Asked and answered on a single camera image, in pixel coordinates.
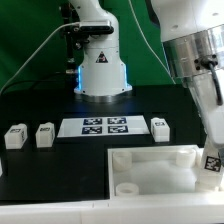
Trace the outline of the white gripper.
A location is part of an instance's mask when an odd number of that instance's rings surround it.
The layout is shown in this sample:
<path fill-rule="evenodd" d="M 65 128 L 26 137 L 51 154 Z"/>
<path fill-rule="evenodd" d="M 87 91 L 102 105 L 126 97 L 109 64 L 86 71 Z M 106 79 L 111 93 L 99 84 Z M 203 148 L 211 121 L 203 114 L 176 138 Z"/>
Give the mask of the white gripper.
<path fill-rule="evenodd" d="M 211 145 L 224 154 L 224 70 L 216 71 L 223 104 L 217 103 L 217 93 L 211 74 L 194 76 L 189 90 L 198 108 L 206 135 Z"/>

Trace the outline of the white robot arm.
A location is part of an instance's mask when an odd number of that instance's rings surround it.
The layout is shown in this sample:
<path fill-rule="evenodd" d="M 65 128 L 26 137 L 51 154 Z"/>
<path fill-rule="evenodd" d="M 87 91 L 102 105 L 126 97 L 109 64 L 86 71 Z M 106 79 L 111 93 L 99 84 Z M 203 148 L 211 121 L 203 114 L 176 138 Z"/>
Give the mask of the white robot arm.
<path fill-rule="evenodd" d="M 126 66 L 119 55 L 119 24 L 99 0 L 69 0 L 85 34 L 84 60 L 74 92 L 111 98 L 128 92 Z M 209 143 L 224 150 L 224 0 L 145 0 L 160 28 L 169 74 L 189 88 Z"/>

